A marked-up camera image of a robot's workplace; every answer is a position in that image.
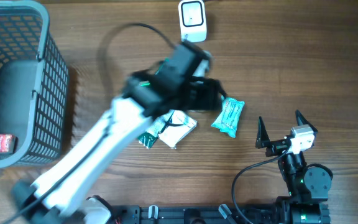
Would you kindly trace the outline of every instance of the red and white package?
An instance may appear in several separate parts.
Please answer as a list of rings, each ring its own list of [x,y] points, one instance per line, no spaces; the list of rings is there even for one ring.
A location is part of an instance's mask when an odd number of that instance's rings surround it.
[[[0,134],[0,153],[13,153],[15,140],[12,134]]]

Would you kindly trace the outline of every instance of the gray basket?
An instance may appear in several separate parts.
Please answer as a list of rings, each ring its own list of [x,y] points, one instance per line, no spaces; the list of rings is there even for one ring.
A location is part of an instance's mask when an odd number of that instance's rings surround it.
[[[49,15],[33,1],[0,2],[0,134],[17,136],[0,168],[59,157],[68,68],[49,33]]]

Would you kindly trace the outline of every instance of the black cable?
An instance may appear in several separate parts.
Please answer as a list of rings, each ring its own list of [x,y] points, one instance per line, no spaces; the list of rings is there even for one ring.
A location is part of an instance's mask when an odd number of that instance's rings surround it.
[[[247,171],[247,170],[250,170],[250,169],[252,169],[252,168],[255,168],[255,167],[258,167],[258,166],[261,166],[261,165],[264,165],[264,164],[268,164],[268,163],[270,163],[270,162],[274,162],[274,161],[276,161],[276,160],[278,160],[278,159],[281,159],[281,158],[288,152],[288,150],[290,150],[290,149],[288,148],[287,150],[283,151],[283,154],[281,154],[281,155],[279,155],[279,156],[277,156],[277,157],[275,157],[275,158],[273,158],[273,159],[269,159],[269,160],[266,160],[266,161],[263,161],[263,162],[259,162],[259,163],[257,163],[257,164],[254,164],[254,165],[251,165],[251,166],[249,166],[249,167],[246,167],[246,168],[242,169],[242,170],[236,175],[236,177],[234,178],[233,183],[232,183],[232,185],[231,185],[231,198],[232,198],[232,200],[233,200],[233,204],[234,204],[234,206],[235,206],[237,212],[238,212],[239,215],[246,221],[246,224],[247,224],[247,223],[252,224],[252,222],[249,221],[249,219],[241,212],[241,210],[240,210],[240,208],[239,208],[239,206],[238,206],[238,204],[237,204],[237,202],[236,202],[236,195],[235,195],[235,192],[234,192],[234,191],[235,191],[235,186],[236,186],[237,179],[241,176],[241,174],[243,174],[243,173],[244,173],[245,171]]]
[[[107,49],[108,49],[108,45],[111,42],[111,40],[116,36],[116,34],[118,34],[120,31],[128,28],[128,27],[132,27],[132,26],[141,26],[141,27],[146,27],[151,29],[152,31],[156,32],[158,35],[160,35],[162,37],[162,39],[171,47],[171,48],[175,48],[175,45],[168,39],[168,37],[166,37],[163,33],[161,33],[159,30],[157,30],[156,28],[147,25],[147,24],[143,24],[143,23],[129,23],[129,24],[124,24],[122,26],[119,26],[113,30],[111,30],[107,35],[105,35],[102,39],[101,44],[99,45],[99,49],[98,49],[98,53],[96,58],[98,59],[98,68],[99,68],[99,72],[101,75],[101,79],[106,81],[106,79],[108,79],[108,82],[103,82],[103,84],[106,85],[110,85],[111,82],[109,80],[109,75],[107,75],[107,71],[108,71],[108,64],[107,64]],[[106,87],[105,86],[105,90],[107,91],[108,89],[112,90],[110,88],[110,86]],[[92,147],[91,150],[89,150],[88,153],[86,153],[86,155],[84,157],[82,157],[80,159],[80,161],[78,161],[62,178],[60,178],[56,183],[54,183],[51,188],[49,190],[47,190],[41,197],[37,198],[36,200],[34,200],[31,204],[29,204],[28,206],[26,206],[25,208],[22,208],[20,211],[18,211],[15,215],[13,215],[11,218],[7,219],[6,221],[3,222],[3,224],[8,224],[13,222],[16,218],[20,217],[21,215],[23,215],[24,213],[28,212],[29,210],[33,209],[35,206],[37,206],[39,203],[41,203],[45,198],[48,197],[48,195],[50,195],[50,193],[52,193],[56,188],[58,188],[60,186],[60,184],[63,183],[63,181],[70,176],[92,153],[93,151],[99,146],[100,142],[108,135],[108,132],[105,131],[105,133],[103,134],[103,136],[99,139],[99,141]]]

